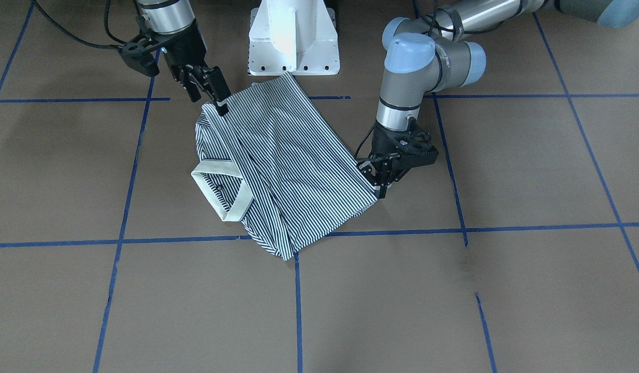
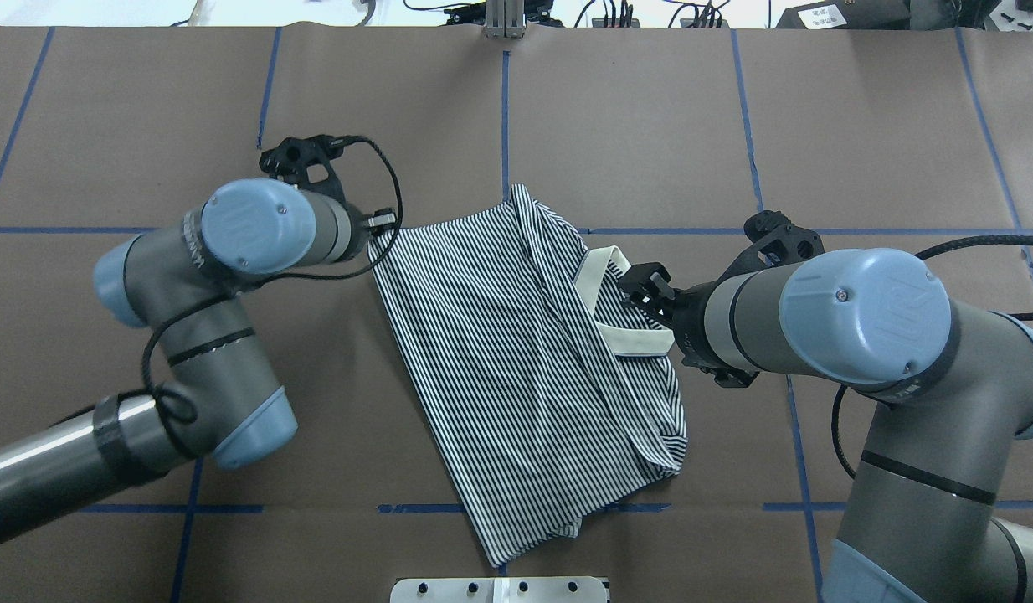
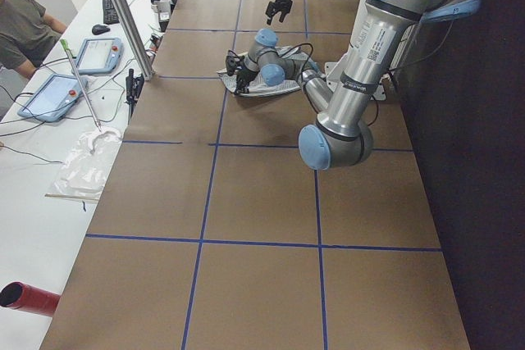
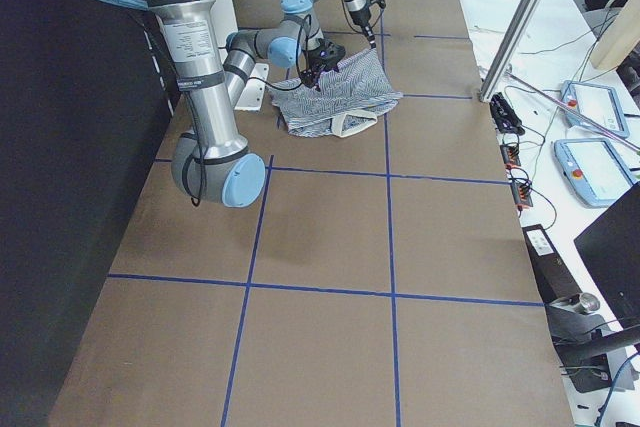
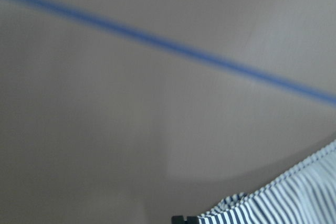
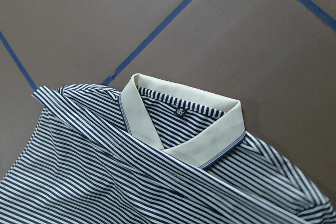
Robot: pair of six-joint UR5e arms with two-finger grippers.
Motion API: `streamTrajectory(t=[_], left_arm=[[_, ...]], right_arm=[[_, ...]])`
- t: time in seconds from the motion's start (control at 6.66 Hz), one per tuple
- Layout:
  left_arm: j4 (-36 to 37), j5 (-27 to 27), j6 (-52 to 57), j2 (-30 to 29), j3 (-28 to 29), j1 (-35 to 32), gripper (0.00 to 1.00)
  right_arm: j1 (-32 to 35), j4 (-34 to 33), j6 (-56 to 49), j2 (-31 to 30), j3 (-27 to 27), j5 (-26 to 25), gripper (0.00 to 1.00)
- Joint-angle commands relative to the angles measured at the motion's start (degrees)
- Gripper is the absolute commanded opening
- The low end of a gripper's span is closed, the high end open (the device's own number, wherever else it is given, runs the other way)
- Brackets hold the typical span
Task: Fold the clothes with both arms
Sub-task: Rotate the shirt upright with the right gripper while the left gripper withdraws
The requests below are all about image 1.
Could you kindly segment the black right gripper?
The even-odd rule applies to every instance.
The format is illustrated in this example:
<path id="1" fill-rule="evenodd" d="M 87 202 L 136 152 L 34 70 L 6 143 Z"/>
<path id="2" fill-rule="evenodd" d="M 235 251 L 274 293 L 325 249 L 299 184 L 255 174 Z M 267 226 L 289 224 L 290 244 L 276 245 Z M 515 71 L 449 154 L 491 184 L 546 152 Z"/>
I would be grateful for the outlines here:
<path id="1" fill-rule="evenodd" d="M 209 68 L 205 62 L 207 49 L 197 21 L 179 31 L 162 34 L 162 47 L 166 49 L 164 58 L 172 77 L 184 87 L 191 102 L 201 99 L 197 87 L 197 83 L 201 83 L 219 116 L 226 115 L 231 92 L 221 69 L 218 66 Z"/>

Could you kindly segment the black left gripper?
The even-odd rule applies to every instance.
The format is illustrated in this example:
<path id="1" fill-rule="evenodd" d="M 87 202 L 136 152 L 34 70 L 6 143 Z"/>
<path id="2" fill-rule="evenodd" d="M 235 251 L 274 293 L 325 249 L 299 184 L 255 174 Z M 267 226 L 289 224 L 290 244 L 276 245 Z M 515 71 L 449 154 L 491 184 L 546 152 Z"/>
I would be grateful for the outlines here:
<path id="1" fill-rule="evenodd" d="M 379 187 L 376 197 L 384 199 L 388 188 L 402 177 L 411 168 L 400 169 L 395 162 L 400 154 L 396 147 L 395 136 L 404 131 L 393 131 L 375 122 L 370 133 L 372 134 L 371 151 L 367 157 L 358 158 L 357 165 L 360 172 L 371 182 Z"/>

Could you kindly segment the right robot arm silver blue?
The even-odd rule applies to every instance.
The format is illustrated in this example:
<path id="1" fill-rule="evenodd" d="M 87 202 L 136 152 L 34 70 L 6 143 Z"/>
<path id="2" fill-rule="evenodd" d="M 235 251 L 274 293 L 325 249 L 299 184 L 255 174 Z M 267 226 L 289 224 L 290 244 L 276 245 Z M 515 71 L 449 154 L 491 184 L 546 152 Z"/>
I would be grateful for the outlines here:
<path id="1" fill-rule="evenodd" d="M 221 69 L 210 68 L 207 48 L 189 1 L 137 1 L 140 32 L 119 52 L 133 70 L 154 77 L 160 73 L 152 53 L 160 50 L 170 73 L 193 102 L 201 92 L 213 101 L 220 116 L 228 113 L 230 89 Z"/>

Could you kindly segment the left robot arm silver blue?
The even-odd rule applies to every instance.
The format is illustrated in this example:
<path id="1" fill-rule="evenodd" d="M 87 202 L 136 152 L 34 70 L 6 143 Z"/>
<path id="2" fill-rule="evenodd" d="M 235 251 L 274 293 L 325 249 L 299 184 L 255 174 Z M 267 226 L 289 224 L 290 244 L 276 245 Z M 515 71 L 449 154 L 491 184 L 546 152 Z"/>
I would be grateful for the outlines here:
<path id="1" fill-rule="evenodd" d="M 417 118 L 427 92 L 464 87 L 482 77 L 485 50 L 466 36 L 494 31 L 506 20 L 545 7 L 610 28 L 639 17 L 639 1 L 458 1 L 417 19 L 398 17 L 387 24 L 383 83 L 368 132 L 371 151 L 358 161 L 376 198 L 384 198 L 410 169 L 436 162 L 439 152 Z"/>

